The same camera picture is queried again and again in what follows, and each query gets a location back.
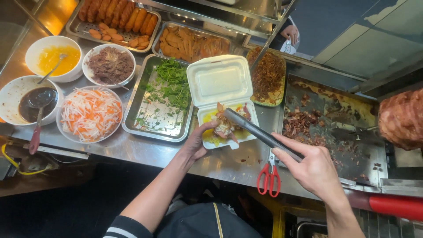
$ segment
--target yellow wire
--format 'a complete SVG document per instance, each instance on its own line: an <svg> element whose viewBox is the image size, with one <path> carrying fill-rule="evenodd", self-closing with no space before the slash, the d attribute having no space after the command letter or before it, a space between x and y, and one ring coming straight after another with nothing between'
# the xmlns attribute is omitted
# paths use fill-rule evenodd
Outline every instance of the yellow wire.
<svg viewBox="0 0 423 238"><path fill-rule="evenodd" d="M39 171L35 171L35 172L22 172L20 169L19 169L19 164L17 164L15 161L13 161L7 154L6 154L6 152L5 152L5 150L6 150L6 145L7 145L8 143L5 143L5 144L3 144L2 146L1 146L1 153L3 154L3 156L11 163L11 164L13 164L13 166L15 166L16 167L16 170L20 173L20 174L22 174L22 175L33 175L33 174L38 174L38 173L42 173L42 172L44 172L44 171L46 171L46 170L48 170L48 169L42 169L42 170L39 170Z"/></svg>

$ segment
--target dark sauce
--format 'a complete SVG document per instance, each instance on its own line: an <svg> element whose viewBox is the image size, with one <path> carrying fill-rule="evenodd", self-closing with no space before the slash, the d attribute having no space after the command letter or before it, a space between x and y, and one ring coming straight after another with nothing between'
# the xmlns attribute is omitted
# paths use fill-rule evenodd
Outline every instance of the dark sauce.
<svg viewBox="0 0 423 238"><path fill-rule="evenodd" d="M43 109L43 118L50 114L53 109L55 108L58 100L58 94L55 89L49 87L42 87L37 88L34 90L29 91L27 94L23 96L21 101L19 102L19 114L21 114L22 118L25 119L27 122L36 122L38 117L38 109L32 108L28 104L28 99L34 99L38 96L38 94L46 91L46 90L53 90L54 91L54 99L51 103L44 107Z"/></svg>

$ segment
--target scissors handle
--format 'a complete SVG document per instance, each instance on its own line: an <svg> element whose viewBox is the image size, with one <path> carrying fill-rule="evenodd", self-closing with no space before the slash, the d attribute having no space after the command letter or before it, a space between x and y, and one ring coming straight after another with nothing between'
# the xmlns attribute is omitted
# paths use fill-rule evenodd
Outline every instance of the scissors handle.
<svg viewBox="0 0 423 238"><path fill-rule="evenodd" d="M261 176L264 174L264 182L263 182L263 192L260 191L260 179ZM257 191L261 195L265 195L267 192L267 182L269 179L269 164L266 163L263 167L263 169L260 171L257 177Z"/></svg>
<svg viewBox="0 0 423 238"><path fill-rule="evenodd" d="M276 197L279 194L280 191L280 178L279 178L279 174L277 173L276 170L276 166L273 166L273 172L270 174L270 188L269 188L269 194L271 197ZM273 184L275 183L275 178L276 178L276 193L272 194L273 192Z"/></svg>

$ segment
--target bowl of ground meat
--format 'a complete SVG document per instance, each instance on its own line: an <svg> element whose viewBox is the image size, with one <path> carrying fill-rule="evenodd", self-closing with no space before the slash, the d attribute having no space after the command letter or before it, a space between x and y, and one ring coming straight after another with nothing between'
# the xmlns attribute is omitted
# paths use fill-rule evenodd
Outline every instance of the bowl of ground meat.
<svg viewBox="0 0 423 238"><path fill-rule="evenodd" d="M103 44L84 57L82 71L88 80L109 89L119 88L135 75L135 58L125 47Z"/></svg>

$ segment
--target hand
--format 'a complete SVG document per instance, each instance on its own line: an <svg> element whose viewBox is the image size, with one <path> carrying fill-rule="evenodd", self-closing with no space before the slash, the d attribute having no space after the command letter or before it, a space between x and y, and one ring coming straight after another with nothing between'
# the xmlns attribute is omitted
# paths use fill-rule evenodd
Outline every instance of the hand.
<svg viewBox="0 0 423 238"><path fill-rule="evenodd" d="M291 44L295 45L298 43L298 28L294 25L289 25L281 33L281 36L287 40L291 40Z"/></svg>
<svg viewBox="0 0 423 238"><path fill-rule="evenodd" d="M283 150L272 149L272 153L286 165L301 186L327 204L335 205L339 201L344 201L342 198L346 198L346 195L339 182L328 149L306 145L276 133L272 133L272 135L286 146L305 156L301 163L298 163Z"/></svg>
<svg viewBox="0 0 423 238"><path fill-rule="evenodd" d="M215 128L217 124L218 121L210 121L202 124L200 127L197 127L179 151L183 152L194 161L203 157L207 153L207 150L203 146L203 133L206 130Z"/></svg>

